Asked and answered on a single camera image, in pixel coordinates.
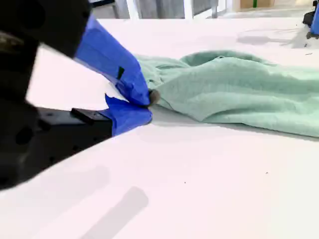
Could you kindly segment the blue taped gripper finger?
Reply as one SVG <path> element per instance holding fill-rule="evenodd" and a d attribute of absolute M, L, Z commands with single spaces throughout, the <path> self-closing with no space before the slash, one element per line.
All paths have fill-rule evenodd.
<path fill-rule="evenodd" d="M 148 124 L 146 107 L 106 96 L 108 108 L 70 111 L 40 108 L 37 159 L 59 162 L 106 139 Z"/>
<path fill-rule="evenodd" d="M 113 0 L 43 0 L 52 49 L 105 76 L 129 102 L 148 107 L 160 94 L 150 90 L 136 57 L 95 18 L 91 10 L 115 7 Z"/>

